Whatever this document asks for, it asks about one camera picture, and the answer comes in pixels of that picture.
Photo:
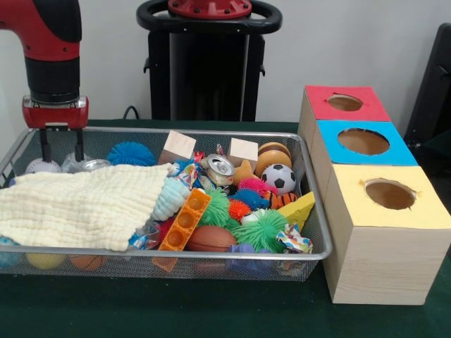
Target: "green spiky ball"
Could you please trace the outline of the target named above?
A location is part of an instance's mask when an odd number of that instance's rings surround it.
[[[227,198],[227,194],[221,188],[210,189],[206,193],[211,197],[211,201],[199,221],[199,226],[216,225],[218,227],[226,227],[230,218],[228,214],[230,201]]]
[[[260,219],[248,222],[233,232],[237,242],[251,244],[255,252],[267,249],[274,254],[283,252],[283,244],[277,242],[276,235],[285,229],[287,220],[277,210],[268,209]]]

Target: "shape sorter box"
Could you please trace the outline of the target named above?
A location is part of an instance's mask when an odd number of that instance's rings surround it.
[[[333,303],[424,303],[451,242],[451,217],[421,167],[334,164],[324,208]]]
[[[323,201],[332,163],[417,165],[391,122],[318,121],[310,156]]]
[[[371,87],[306,86],[297,133],[310,151],[317,120],[391,121]]]

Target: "black cable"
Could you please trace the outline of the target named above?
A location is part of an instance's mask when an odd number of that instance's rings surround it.
[[[124,113],[124,116],[122,117],[122,119],[125,120],[127,118],[129,111],[134,111],[136,119],[137,120],[140,119],[140,115],[138,113],[138,110],[135,108],[135,106],[128,106],[127,109],[125,110],[125,113]]]

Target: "soccer ball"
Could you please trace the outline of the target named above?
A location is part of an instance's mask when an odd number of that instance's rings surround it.
[[[267,167],[261,176],[261,180],[277,189],[277,195],[292,192],[296,186],[296,177],[285,164],[273,164]]]

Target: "orange plastic brick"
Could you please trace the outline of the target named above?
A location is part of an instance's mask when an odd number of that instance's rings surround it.
[[[204,215],[210,200],[211,197],[207,194],[193,189],[164,237],[159,250],[182,251]],[[177,263],[177,258],[154,257],[152,263],[170,273]]]

